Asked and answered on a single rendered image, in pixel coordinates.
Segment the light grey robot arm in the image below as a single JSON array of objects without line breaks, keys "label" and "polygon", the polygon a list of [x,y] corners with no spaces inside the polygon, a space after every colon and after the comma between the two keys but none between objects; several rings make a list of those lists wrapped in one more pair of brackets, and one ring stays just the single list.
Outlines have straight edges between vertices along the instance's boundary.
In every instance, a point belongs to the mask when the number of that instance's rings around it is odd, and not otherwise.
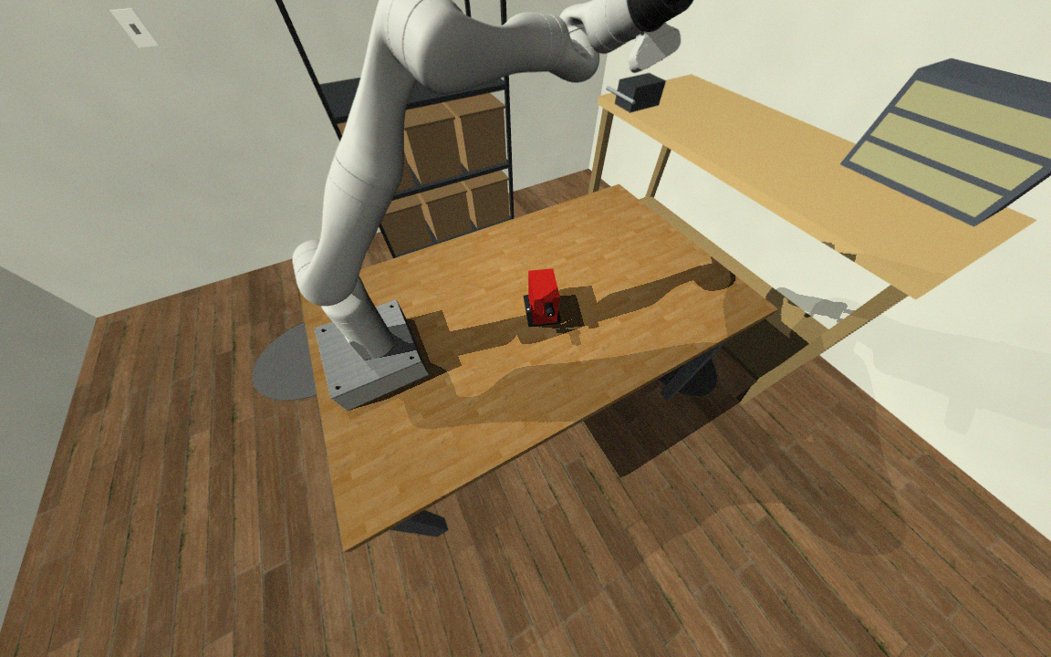
[{"label": "light grey robot arm", "polygon": [[362,360],[380,358],[393,345],[359,271],[401,183],[404,118],[416,79],[432,93],[458,93],[516,71],[583,82],[599,68],[599,53],[628,43],[609,32],[606,3],[571,5],[560,16],[515,14],[493,26],[453,0],[379,0],[327,174],[320,240],[301,243],[293,254],[301,294],[321,305]]}]

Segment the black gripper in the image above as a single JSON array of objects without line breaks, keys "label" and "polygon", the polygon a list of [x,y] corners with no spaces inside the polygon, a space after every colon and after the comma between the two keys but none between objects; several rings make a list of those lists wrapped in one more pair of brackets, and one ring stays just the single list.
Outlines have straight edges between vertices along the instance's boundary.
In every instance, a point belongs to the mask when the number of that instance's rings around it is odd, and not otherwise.
[{"label": "black gripper", "polygon": [[676,52],[681,34],[666,24],[691,7],[693,0],[607,0],[609,32],[620,42],[637,40],[630,53],[630,71],[642,71]]}]

